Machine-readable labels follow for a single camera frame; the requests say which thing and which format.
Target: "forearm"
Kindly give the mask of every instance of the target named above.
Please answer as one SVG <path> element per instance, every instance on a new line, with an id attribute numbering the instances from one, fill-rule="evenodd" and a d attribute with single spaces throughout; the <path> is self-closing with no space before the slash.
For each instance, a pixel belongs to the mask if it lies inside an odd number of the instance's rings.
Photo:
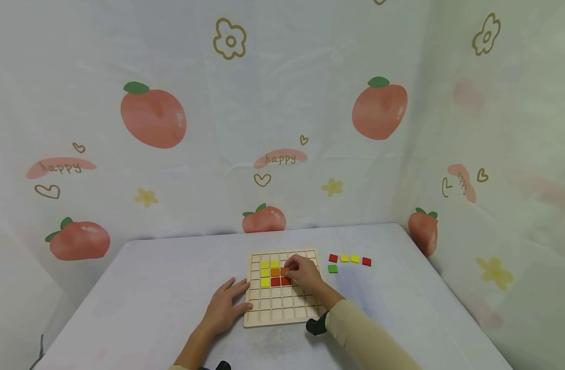
<path id="1" fill-rule="evenodd" d="M 338 302 L 345 299 L 336 291 L 336 289 L 330 287 L 330 285 L 323 281 L 314 289 L 313 295 L 321 302 L 325 311 L 330 311 L 330 309 L 334 308 Z"/>
<path id="2" fill-rule="evenodd" d="M 362 370 L 420 370 L 406 350 L 351 301 L 342 300 L 330 309 L 325 327 Z"/>
<path id="3" fill-rule="evenodd" d="M 199 369 L 206 359 L 213 338 L 214 335 L 205 330 L 202 324 L 200 324 L 190 334 L 188 342 L 186 342 L 184 349 L 181 350 L 173 365 L 178 365 L 188 370 Z"/>

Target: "beige sleeve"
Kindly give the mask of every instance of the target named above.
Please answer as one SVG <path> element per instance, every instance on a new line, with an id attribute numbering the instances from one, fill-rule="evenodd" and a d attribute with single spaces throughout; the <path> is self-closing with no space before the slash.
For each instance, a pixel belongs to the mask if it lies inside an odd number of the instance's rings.
<path id="1" fill-rule="evenodd" d="M 361 370 L 420 370 L 408 352 L 353 302 L 342 300 L 328 312 L 325 327 Z"/>

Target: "black object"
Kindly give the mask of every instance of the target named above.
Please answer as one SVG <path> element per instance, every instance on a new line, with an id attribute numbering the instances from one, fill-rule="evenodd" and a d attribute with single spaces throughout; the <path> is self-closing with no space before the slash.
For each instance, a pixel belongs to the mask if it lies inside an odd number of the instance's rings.
<path id="1" fill-rule="evenodd" d="M 321 315 L 321 317 L 317 321 L 309 319 L 309 321 L 305 325 L 307 331 L 309 331 L 313 335 L 321 335 L 324 332 L 327 332 L 327 329 L 325 328 L 325 317 L 327 317 L 327 312 Z"/>
<path id="2" fill-rule="evenodd" d="M 206 369 L 205 367 L 200 367 L 200 369 L 198 370 L 210 370 L 210 369 Z M 216 367 L 216 370 L 231 370 L 231 365 L 229 365 L 227 361 L 221 361 Z"/>

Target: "hand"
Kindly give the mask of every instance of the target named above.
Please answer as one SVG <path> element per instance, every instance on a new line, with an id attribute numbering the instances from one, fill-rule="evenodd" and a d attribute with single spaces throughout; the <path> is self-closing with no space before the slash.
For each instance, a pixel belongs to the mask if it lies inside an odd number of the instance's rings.
<path id="1" fill-rule="evenodd" d="M 316 294 L 325 285 L 316 264 L 309 258 L 294 254 L 286 260 L 284 266 L 289 268 L 289 272 L 285 274 L 286 277 L 296 281 L 299 287 L 309 293 Z"/>
<path id="2" fill-rule="evenodd" d="M 208 304 L 207 312 L 204 314 L 204 319 L 202 319 L 198 328 L 207 331 L 209 335 L 216 336 L 228 330 L 237 317 L 253 307 L 251 303 L 233 305 L 235 297 L 241 295 L 249 288 L 247 279 L 243 279 L 235 285 L 233 283 L 235 283 L 234 277 L 221 285 Z"/>

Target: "fabric backdrop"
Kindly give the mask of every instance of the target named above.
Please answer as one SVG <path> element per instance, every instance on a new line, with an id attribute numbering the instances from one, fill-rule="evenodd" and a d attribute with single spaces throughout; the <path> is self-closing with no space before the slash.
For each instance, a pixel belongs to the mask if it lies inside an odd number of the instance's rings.
<path id="1" fill-rule="evenodd" d="M 380 222 L 565 369 L 564 0 L 0 1 L 0 369 L 127 241 Z"/>

